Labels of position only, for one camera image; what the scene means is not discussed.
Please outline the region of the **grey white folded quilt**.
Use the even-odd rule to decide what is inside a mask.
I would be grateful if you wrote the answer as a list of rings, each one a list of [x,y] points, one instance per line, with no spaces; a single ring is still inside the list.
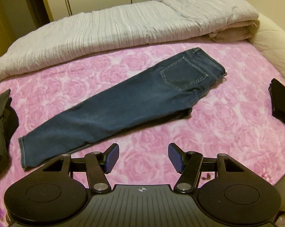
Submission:
[[[245,0],[151,0],[81,12],[17,39],[0,57],[0,81],[97,52],[215,36],[258,17]]]

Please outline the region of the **dark green black garment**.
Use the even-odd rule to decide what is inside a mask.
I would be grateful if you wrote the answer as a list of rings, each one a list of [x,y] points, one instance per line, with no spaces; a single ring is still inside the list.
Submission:
[[[9,164],[10,140],[19,126],[19,118],[11,106],[11,90],[0,94],[0,173]]]

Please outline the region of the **cream padded bed frame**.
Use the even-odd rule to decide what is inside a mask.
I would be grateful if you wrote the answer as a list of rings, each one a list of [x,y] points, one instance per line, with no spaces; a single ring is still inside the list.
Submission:
[[[252,45],[285,79],[285,31],[261,13],[257,24],[251,29]]]

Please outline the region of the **blue denim jeans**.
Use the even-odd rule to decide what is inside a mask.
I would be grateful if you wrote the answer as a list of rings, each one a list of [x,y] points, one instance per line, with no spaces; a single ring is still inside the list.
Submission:
[[[225,75],[225,68],[201,48],[174,55],[20,137],[22,168],[35,168],[142,124],[185,118]]]

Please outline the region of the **pink rose patterned blanket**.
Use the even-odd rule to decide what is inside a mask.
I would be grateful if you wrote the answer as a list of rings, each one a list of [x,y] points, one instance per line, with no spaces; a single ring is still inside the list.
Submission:
[[[175,143],[206,157],[226,153],[271,184],[285,174],[285,125],[272,116],[268,91],[279,71],[250,43],[218,44],[202,38],[111,51],[81,58],[0,83],[11,91],[19,127],[10,146],[8,169],[0,175],[0,226],[8,226],[6,189],[26,175],[18,139],[54,115],[187,49],[199,47],[226,69],[223,81],[193,106],[190,116],[158,121],[121,133],[75,153],[83,157],[119,144],[110,184],[175,184],[167,156]]]

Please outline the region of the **black garment at right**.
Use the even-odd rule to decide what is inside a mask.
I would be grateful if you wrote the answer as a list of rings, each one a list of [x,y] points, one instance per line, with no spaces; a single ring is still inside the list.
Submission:
[[[268,91],[272,103],[272,116],[285,124],[285,86],[277,79],[272,79]]]

